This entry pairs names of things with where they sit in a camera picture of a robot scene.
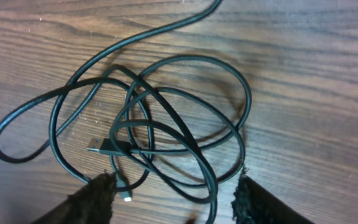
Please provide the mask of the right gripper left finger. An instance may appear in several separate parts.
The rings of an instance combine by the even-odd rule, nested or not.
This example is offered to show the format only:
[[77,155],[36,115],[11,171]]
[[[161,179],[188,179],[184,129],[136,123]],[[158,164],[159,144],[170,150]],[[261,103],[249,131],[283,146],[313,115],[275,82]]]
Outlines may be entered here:
[[100,174],[33,224],[109,224],[116,175]]

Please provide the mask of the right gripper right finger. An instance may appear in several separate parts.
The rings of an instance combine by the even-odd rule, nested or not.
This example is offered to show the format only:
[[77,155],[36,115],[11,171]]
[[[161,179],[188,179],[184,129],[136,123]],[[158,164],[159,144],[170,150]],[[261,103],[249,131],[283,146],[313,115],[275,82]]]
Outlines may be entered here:
[[236,224],[312,224],[242,170],[232,201]]

